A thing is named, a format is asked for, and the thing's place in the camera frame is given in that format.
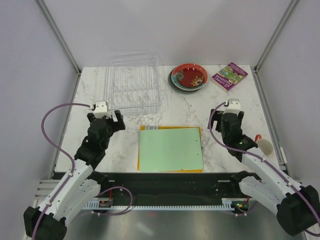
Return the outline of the red and teal plate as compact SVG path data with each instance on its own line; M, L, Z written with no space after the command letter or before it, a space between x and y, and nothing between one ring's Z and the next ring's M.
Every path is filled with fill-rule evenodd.
M175 87L184 92L200 90L208 81L208 73L196 63L184 63L173 69L170 79Z

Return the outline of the small dark red plate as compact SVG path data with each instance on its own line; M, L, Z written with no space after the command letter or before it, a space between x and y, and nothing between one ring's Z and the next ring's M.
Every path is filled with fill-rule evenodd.
M186 88L195 88L204 83L204 74L194 67L186 67L176 74L178 83Z

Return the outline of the grey-green plate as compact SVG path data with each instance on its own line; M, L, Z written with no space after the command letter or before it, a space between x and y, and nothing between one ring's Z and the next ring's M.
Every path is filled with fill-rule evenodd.
M171 78L172 77L172 72L173 72L173 70L171 70L170 73L168 74L167 82L168 82L169 86L177 93L184 94L184 95L193 94L193 93L196 93L197 91L199 91L200 89L202 89L202 88L204 88L206 86L206 84L201 84L200 88L198 88L196 90L191 90L191 91L180 89L177 86L175 86L173 81L172 81L172 78Z

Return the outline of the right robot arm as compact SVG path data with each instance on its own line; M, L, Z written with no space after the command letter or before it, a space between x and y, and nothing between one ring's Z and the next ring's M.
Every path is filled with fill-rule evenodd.
M287 234L307 232L320 223L317 190L311 185L303 186L268 161L258 144L243 134L243 114L239 108L228 105L224 111L213 108L208 121L210 133L217 131L222 137L214 140L258 176L246 171L237 173L229 184L230 193L235 197L244 194L254 198L276 216Z

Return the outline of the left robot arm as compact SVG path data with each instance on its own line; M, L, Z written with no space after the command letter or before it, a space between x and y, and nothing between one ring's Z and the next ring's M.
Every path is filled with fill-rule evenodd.
M72 158L71 168L37 207L29 206L24 214L26 235L33 240L62 240L68 226L94 197L110 191L106 175L95 169L106 155L110 138L125 130L123 115L115 110L88 113L87 135Z

